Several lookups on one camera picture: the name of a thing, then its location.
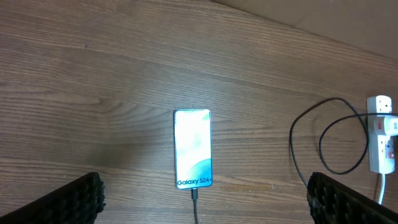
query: white cable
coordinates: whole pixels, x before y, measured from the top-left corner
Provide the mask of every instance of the white cable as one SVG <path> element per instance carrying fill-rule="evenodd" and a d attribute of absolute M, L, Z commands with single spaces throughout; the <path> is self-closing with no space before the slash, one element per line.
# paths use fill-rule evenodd
<path fill-rule="evenodd" d="M 381 175 L 381 183 L 380 183 L 379 204 L 381 205 L 384 196 L 384 189 L 386 188 L 386 175 L 385 174 L 380 174 L 380 175 Z"/>

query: white power strip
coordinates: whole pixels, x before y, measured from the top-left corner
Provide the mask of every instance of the white power strip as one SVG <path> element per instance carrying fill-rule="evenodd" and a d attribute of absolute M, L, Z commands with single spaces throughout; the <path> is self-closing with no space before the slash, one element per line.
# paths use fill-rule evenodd
<path fill-rule="evenodd" d="M 391 112 L 392 100 L 388 96 L 372 96 L 368 98 L 368 113 Z M 395 170 L 394 143 L 391 136 L 376 134 L 375 128 L 384 129 L 382 122 L 375 125 L 377 117 L 368 116 L 369 168 L 373 172 L 390 174 Z"/>

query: wall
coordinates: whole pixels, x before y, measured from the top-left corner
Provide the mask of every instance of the wall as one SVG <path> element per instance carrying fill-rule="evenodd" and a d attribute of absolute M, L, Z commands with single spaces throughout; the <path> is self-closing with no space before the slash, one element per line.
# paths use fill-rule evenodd
<path fill-rule="evenodd" d="M 396 0 L 214 0 L 398 59 Z"/>

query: desk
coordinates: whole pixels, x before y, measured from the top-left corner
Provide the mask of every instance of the desk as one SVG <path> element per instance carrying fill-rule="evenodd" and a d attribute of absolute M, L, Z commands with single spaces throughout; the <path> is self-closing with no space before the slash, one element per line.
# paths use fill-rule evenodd
<path fill-rule="evenodd" d="M 313 223 L 288 148 L 293 120 L 332 96 L 366 111 L 398 105 L 398 62 L 206 0 L 0 2 L 0 215 L 90 171 L 106 208 L 96 223 L 193 223 L 175 188 L 173 111 L 213 113 L 214 184 L 199 190 L 200 223 Z M 332 175 L 317 139 L 351 111 L 332 102 L 295 132 L 305 178 L 324 172 L 374 198 L 368 158 Z M 323 150 L 333 169 L 360 157 L 355 119 Z M 398 212 L 396 174 L 386 207 Z"/>

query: charging cable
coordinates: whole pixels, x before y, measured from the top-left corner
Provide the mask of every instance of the charging cable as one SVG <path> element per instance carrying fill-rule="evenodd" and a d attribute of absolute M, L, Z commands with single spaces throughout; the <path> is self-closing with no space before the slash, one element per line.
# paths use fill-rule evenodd
<path fill-rule="evenodd" d="M 384 189 L 386 188 L 386 175 L 381 174 L 381 183 L 380 183 L 380 195 L 379 195 L 379 204 L 383 202 Z"/>
<path fill-rule="evenodd" d="M 198 209 L 197 209 L 198 189 L 192 189 L 192 200 L 193 200 L 193 214 L 195 216 L 195 224 L 199 224 Z"/>
<path fill-rule="evenodd" d="M 298 116 L 292 126 L 290 127 L 290 133 L 289 133 L 289 147 L 290 147 L 290 151 L 292 153 L 292 157 L 293 157 L 293 161 L 294 161 L 294 166 L 296 167 L 297 173 L 300 176 L 301 180 L 303 181 L 305 187 L 308 188 L 308 184 L 305 181 L 302 173 L 300 172 L 299 166 L 297 165 L 297 161 L 296 161 L 296 157 L 294 154 L 294 148 L 293 148 L 293 130 L 295 125 L 297 124 L 297 122 L 303 117 L 305 116 L 308 112 L 310 112 L 311 110 L 314 110 L 315 108 L 319 107 L 320 105 L 332 101 L 332 100 L 338 100 L 338 101 L 342 101 L 344 102 L 353 112 L 353 115 L 350 116 L 345 116 L 343 118 L 337 119 L 336 121 L 332 122 L 331 124 L 329 124 L 329 126 L 326 127 L 326 129 L 322 132 L 322 135 L 319 138 L 319 144 L 318 144 L 318 150 L 319 150 L 319 155 L 320 155 L 320 159 L 323 163 L 323 165 L 326 167 L 326 169 L 331 172 L 332 174 L 338 174 L 338 175 L 343 175 L 343 174 L 348 174 L 351 171 L 355 170 L 355 168 L 357 168 L 357 166 L 360 165 L 360 163 L 363 161 L 363 159 L 365 158 L 366 153 L 368 152 L 368 146 L 369 146 L 369 131 L 368 131 L 368 127 L 365 125 L 365 122 L 363 121 L 362 117 L 363 116 L 377 116 L 377 115 L 394 115 L 394 116 L 398 116 L 398 113 L 364 113 L 364 114 L 359 114 L 356 109 L 353 107 L 353 105 L 351 105 L 350 103 L 348 103 L 346 100 L 342 99 L 342 98 L 329 98 L 329 99 L 325 99 L 315 105 L 313 105 L 312 107 L 310 107 L 309 109 L 307 109 L 306 111 L 304 111 L 302 114 L 300 114 L 300 116 Z M 359 122 L 361 123 L 363 130 L 365 132 L 365 136 L 366 136 L 366 145 L 365 145 L 365 149 L 364 152 L 362 153 L 362 156 L 359 158 L 358 162 L 350 169 L 343 171 L 343 172 L 336 172 L 334 170 L 332 170 L 331 168 L 328 167 L 328 165 L 326 164 L 325 159 L 323 158 L 323 154 L 322 154 L 322 139 L 324 137 L 324 135 L 326 134 L 326 132 L 336 123 L 346 120 L 348 118 L 358 118 Z M 386 176 L 385 174 L 382 174 L 381 176 L 381 190 L 380 190 L 380 196 L 379 196 L 379 204 L 381 204 L 382 199 L 383 199 L 383 195 L 384 195 L 384 189 L 386 186 Z"/>

